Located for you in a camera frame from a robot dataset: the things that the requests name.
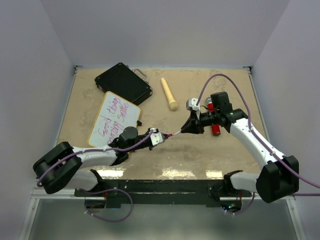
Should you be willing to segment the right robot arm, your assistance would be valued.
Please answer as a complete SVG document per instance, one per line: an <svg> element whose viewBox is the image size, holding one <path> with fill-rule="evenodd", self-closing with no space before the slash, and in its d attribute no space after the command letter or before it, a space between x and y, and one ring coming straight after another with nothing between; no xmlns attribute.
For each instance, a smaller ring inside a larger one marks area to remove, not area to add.
<svg viewBox="0 0 320 240"><path fill-rule="evenodd" d="M293 156L285 156L274 148L249 123L249 117L241 109L233 109L226 92L210 96L214 111L202 113L196 98L186 102L190 116L181 127L182 134L203 134L205 127L219 125L238 139L253 156L261 169L260 174L236 170L223 177L223 192L230 197L240 190L257 193L266 203L272 203L299 190L299 162Z"/></svg>

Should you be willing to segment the black hard case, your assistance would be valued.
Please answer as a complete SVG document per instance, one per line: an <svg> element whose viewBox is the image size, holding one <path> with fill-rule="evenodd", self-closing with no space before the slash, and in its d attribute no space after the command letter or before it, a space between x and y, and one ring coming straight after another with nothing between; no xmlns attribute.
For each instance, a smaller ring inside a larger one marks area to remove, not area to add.
<svg viewBox="0 0 320 240"><path fill-rule="evenodd" d="M95 77L94 82L104 93L112 92L138 106L151 97L153 89L146 81L147 76L140 78L135 71L140 69L132 70L119 62Z"/></svg>

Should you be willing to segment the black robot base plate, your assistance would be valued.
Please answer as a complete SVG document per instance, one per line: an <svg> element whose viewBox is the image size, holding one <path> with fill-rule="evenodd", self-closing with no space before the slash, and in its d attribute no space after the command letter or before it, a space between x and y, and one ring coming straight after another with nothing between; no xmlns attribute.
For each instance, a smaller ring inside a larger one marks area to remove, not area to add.
<svg viewBox="0 0 320 240"><path fill-rule="evenodd" d="M225 190L222 179L103 179L90 193L80 189L76 197L84 197L89 208L120 208L133 200L136 205L205 205L219 208L226 201L241 206L240 197L251 197L246 190Z"/></svg>

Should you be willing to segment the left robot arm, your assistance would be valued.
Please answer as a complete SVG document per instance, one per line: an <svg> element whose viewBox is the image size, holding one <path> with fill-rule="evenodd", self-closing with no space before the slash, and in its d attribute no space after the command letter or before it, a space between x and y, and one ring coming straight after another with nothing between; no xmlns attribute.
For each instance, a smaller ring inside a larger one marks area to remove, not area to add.
<svg viewBox="0 0 320 240"><path fill-rule="evenodd" d="M63 141L42 156L33 165L37 187L47 194L64 188L83 189L92 196L104 190L100 177L91 168L117 166L129 158L129 153L140 149L152 150L172 137L171 133L149 128L139 134L135 127L126 127L111 143L102 147L74 147Z"/></svg>

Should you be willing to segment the yellow framed whiteboard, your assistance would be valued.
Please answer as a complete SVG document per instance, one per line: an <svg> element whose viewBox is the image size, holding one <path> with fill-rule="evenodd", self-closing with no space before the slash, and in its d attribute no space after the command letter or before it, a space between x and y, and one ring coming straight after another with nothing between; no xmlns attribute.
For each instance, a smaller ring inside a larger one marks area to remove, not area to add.
<svg viewBox="0 0 320 240"><path fill-rule="evenodd" d="M126 127L136 127L140 114L137 105L107 91L88 136L88 145L103 147L110 144Z"/></svg>

